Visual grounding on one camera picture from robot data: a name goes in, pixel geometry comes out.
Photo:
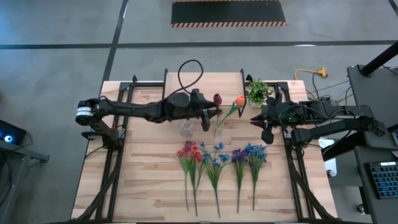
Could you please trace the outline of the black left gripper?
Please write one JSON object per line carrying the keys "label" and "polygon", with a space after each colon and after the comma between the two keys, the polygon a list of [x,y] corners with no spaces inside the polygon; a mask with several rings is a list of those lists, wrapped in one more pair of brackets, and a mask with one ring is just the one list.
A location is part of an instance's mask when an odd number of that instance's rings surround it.
{"label": "black left gripper", "polygon": [[207,100],[199,89],[194,88],[190,94],[188,119],[201,118],[201,126],[203,131],[209,131],[210,118],[220,114],[223,110],[216,108],[213,101]]}

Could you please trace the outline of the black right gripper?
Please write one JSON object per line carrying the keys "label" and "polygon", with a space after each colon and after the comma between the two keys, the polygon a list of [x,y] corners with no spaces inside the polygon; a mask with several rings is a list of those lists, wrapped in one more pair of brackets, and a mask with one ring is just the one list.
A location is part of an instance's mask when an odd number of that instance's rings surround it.
{"label": "black right gripper", "polygon": [[262,128],[261,139],[266,144],[272,144],[274,142],[274,134],[272,128],[274,126],[280,126],[283,131],[287,128],[282,123],[281,113],[286,112],[291,107],[291,104],[278,104],[278,101],[269,97],[266,100],[266,104],[262,107],[259,115],[250,119],[250,121],[265,121],[264,123],[251,123],[254,126]]}

